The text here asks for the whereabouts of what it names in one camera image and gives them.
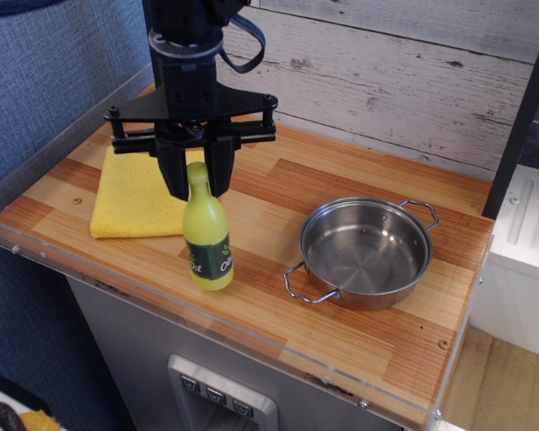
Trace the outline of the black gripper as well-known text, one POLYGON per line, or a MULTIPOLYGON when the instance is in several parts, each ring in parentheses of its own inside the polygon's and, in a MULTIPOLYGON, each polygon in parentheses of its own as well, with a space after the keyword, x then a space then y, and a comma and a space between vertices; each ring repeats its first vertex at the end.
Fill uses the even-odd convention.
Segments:
POLYGON ((109 108, 105 119, 111 124, 114 152, 157 156, 170 194, 187 200, 183 147, 206 145, 210 191, 220 197, 230 187, 236 147, 276 139, 273 110, 278 99, 217 81, 216 55, 223 51, 219 29, 188 45, 150 30, 148 42, 161 81, 147 96, 109 108), (156 143, 159 137, 173 144, 156 143))

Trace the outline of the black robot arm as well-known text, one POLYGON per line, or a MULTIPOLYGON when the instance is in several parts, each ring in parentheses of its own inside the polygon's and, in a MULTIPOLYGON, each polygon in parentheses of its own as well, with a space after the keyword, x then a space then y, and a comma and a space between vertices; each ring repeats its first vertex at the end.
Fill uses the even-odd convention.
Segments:
POLYGON ((225 26, 232 23, 266 43, 261 30, 239 14, 246 6, 246 1, 150 2, 145 15, 156 89, 110 107, 105 117, 115 153, 156 158, 167 189, 178 199, 190 196, 187 149, 203 150, 210 192, 219 197, 229 189, 235 151, 276 137, 277 98, 226 87, 216 77, 216 58, 229 59, 225 26))

